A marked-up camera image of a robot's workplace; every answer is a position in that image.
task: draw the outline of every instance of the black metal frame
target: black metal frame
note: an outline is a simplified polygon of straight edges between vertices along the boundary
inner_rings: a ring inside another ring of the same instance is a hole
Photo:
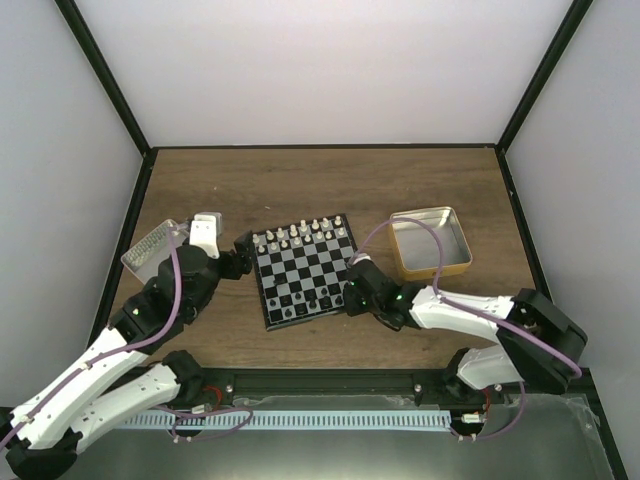
[[[160,148],[207,148],[207,149],[259,149],[259,148],[494,148],[498,158],[498,165],[502,172],[505,186],[513,208],[518,230],[529,261],[529,267],[538,291],[551,298],[549,287],[544,277],[538,259],[531,232],[527,226],[522,206],[518,199],[515,185],[506,160],[506,152],[511,146],[518,131],[536,99],[542,92],[544,85],[551,76],[556,64],[576,32],[580,22],[586,15],[593,0],[574,0],[564,20],[560,24],[547,52],[529,83],[522,99],[514,111],[507,127],[497,145],[486,144],[347,144],[347,145],[270,145],[270,146],[198,146],[198,147],[155,147],[147,143],[133,112],[120,90],[111,70],[104,59],[93,35],[91,34],[82,14],[74,0],[55,0],[60,12],[69,24],[80,47],[93,67],[98,79],[102,83],[107,95],[111,99],[123,124],[143,157],[142,166],[131,203],[125,217],[125,222],[116,245],[115,255],[111,262],[107,282],[100,299],[98,312],[90,336],[90,343],[95,340],[99,332],[105,327],[115,299],[122,264],[120,257],[126,252],[131,243],[133,232],[142,208],[151,172]],[[120,382],[125,382],[141,373],[141,368],[133,369],[123,376]],[[395,394],[414,396],[416,403],[439,404],[441,408],[451,410],[471,406],[465,403],[451,403],[451,397],[442,392],[438,385],[442,370],[285,370],[285,369],[205,369],[205,376],[209,383],[218,386],[224,392],[223,401],[229,402],[233,395],[265,396],[265,395],[354,395],[354,394]],[[416,392],[415,385],[421,385],[421,391]],[[517,393],[516,390],[506,389],[507,393]],[[598,426],[600,437],[607,452],[609,463],[615,478],[628,478],[618,453],[613,435],[609,428],[600,398],[588,369],[584,370],[582,379],[572,382],[569,393],[584,394],[589,401],[592,411],[599,417]]]

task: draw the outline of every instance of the wooden surface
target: wooden surface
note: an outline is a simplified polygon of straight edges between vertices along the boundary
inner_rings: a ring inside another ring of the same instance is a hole
[[[167,218],[220,211],[222,250],[247,230],[338,212],[348,215],[356,242],[362,242],[393,212],[444,205],[455,209],[473,263],[464,274],[443,278],[443,289],[510,295],[533,286],[491,149],[163,150],[133,241]],[[368,251],[396,277],[386,232]],[[125,270],[114,307],[141,286]],[[207,367],[439,368],[459,348],[485,345],[444,330],[395,333],[369,314],[340,314],[267,333],[252,273],[221,281],[209,307],[154,359],[186,349]]]

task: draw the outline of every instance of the chessboard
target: chessboard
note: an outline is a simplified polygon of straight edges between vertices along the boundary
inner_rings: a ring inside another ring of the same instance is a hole
[[[343,310],[357,250],[344,214],[256,232],[252,260],[267,331]]]

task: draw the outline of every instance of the metal tin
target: metal tin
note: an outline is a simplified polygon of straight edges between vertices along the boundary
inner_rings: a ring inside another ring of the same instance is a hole
[[[471,265],[473,257],[453,208],[423,208],[391,215],[391,219],[399,217],[420,220],[436,232],[444,250],[443,276],[457,275]],[[436,274],[438,246],[429,232],[414,223],[400,222],[389,225],[389,237],[398,273],[404,280],[424,280]]]

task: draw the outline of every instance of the white backdrop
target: white backdrop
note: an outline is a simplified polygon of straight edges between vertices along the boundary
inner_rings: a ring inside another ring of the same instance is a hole
[[[589,335],[583,361],[629,478],[640,478],[639,15],[637,2],[594,2],[508,152],[553,298]]]
[[[495,142],[570,0],[78,0],[151,145]]]
[[[0,1],[0,55],[0,405],[17,405],[84,351],[141,157],[54,2]]]

